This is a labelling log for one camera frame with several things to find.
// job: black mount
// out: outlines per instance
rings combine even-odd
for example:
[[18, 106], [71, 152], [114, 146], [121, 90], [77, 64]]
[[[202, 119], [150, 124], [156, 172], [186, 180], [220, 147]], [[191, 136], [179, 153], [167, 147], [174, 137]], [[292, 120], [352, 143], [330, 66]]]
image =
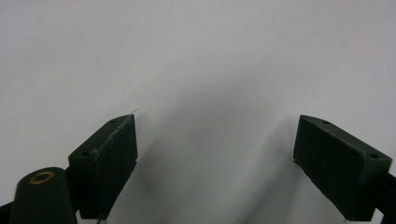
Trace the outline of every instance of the black mount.
[[15, 200], [0, 207], [1, 224], [72, 224], [106, 220], [136, 166], [134, 115], [112, 119], [69, 156], [70, 166], [24, 177]]
[[301, 115], [294, 161], [347, 220], [396, 223], [392, 159], [329, 121]]

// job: brass insert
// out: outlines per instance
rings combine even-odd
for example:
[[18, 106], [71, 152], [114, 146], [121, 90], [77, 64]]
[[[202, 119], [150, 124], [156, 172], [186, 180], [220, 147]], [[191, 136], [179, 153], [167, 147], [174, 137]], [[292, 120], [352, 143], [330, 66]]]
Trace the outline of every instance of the brass insert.
[[42, 184], [42, 183], [45, 183], [45, 182], [51, 180], [53, 178], [53, 176], [54, 176], [53, 172], [44, 171], [44, 172], [41, 172], [41, 173], [38, 173], [38, 174], [32, 176], [32, 178], [30, 178], [29, 182], [30, 182], [30, 184], [33, 184], [33, 185]]

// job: white wall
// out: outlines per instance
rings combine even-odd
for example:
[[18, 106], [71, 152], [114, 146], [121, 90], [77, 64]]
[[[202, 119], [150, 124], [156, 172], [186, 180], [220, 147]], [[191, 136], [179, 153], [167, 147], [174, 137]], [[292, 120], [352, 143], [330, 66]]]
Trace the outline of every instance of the white wall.
[[138, 164], [109, 223], [343, 223], [292, 163], [298, 117], [396, 158], [395, 10], [393, 0], [1, 1], [0, 204], [138, 109]]

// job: bolt hole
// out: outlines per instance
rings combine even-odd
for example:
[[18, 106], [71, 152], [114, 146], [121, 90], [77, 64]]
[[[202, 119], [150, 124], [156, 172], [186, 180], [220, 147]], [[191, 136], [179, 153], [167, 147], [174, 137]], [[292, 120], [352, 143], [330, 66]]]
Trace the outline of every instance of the bolt hole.
[[378, 155], [376, 155], [374, 153], [369, 154], [369, 157], [373, 158], [373, 159], [378, 159], [379, 158]]
[[90, 155], [91, 155], [90, 151], [84, 151], [84, 152], [81, 153], [81, 156], [83, 156], [83, 157], [88, 157]]
[[34, 175], [32, 178], [30, 178], [30, 184], [32, 185], [38, 185], [38, 184], [42, 184], [45, 183], [49, 180], [51, 180], [54, 176], [54, 173], [51, 171], [45, 171], [45, 172], [41, 172], [39, 174]]

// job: white background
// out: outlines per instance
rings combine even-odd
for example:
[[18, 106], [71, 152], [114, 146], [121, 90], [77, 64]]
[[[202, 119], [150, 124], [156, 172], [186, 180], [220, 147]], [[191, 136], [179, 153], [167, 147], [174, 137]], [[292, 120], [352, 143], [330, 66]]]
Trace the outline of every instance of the white background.
[[109, 223], [343, 223], [292, 162], [298, 118], [396, 158], [395, 11], [394, 0], [1, 1], [0, 204], [138, 109], [138, 164]]

